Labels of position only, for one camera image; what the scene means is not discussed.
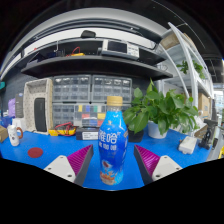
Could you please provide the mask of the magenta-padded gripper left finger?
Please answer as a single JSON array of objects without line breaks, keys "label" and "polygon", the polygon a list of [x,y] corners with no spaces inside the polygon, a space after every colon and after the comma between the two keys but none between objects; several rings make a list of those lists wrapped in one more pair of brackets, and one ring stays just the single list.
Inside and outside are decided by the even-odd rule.
[{"label": "magenta-padded gripper left finger", "polygon": [[93,154],[93,145],[88,145],[69,156],[59,155],[44,170],[82,186]]}]

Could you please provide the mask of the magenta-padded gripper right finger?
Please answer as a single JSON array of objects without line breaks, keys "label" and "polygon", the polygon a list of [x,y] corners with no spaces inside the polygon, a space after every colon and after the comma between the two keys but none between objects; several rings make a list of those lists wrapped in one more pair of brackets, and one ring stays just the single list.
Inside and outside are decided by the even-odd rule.
[{"label": "magenta-padded gripper right finger", "polygon": [[139,145],[134,146],[134,156],[145,185],[182,169],[168,155],[158,156]]}]

